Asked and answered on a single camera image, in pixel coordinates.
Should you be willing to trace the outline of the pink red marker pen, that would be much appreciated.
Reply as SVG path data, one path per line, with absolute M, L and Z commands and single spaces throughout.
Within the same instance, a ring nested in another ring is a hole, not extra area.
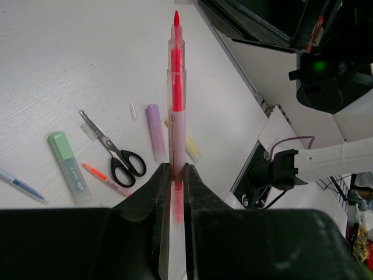
M 184 166 L 186 141 L 186 69 L 185 41 L 180 15 L 175 11 L 171 36 L 168 41 L 167 121 L 169 164 L 173 188 L 173 220 L 180 225 L 184 216 Z

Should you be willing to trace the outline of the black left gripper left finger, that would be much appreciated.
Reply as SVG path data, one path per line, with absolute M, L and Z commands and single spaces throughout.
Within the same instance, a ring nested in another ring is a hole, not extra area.
M 170 167 L 112 208 L 1 211 L 2 279 L 167 279 Z

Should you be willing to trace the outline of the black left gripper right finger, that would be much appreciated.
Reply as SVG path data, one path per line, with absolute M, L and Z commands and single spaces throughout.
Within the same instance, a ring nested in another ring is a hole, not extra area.
M 191 164 L 184 224 L 188 279 L 368 279 L 328 214 L 232 209 Z

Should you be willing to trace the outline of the blue ballpoint pen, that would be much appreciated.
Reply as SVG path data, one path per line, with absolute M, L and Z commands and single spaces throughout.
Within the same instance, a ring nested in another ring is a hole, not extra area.
M 10 174 L 4 169 L 1 169 L 1 179 L 9 183 L 10 185 L 14 186 L 15 188 L 17 188 L 19 191 L 25 193 L 29 197 L 32 197 L 34 200 L 44 205 L 48 204 L 48 200 L 46 199 L 45 196 L 43 196 L 38 191 L 33 189 L 31 186 L 19 180 L 16 176 Z

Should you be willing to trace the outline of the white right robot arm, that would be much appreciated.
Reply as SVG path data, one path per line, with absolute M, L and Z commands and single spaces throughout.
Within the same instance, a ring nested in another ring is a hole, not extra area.
M 295 54 L 297 100 L 336 114 L 372 89 L 371 1 L 199 1 L 232 41 Z M 257 187 L 306 184 L 372 170 L 372 139 L 322 149 L 285 150 L 249 171 Z

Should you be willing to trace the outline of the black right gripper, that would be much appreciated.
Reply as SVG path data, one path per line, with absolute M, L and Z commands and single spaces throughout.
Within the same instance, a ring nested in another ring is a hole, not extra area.
M 335 114 L 372 89 L 371 1 L 199 1 L 230 40 L 295 54 L 297 100 Z

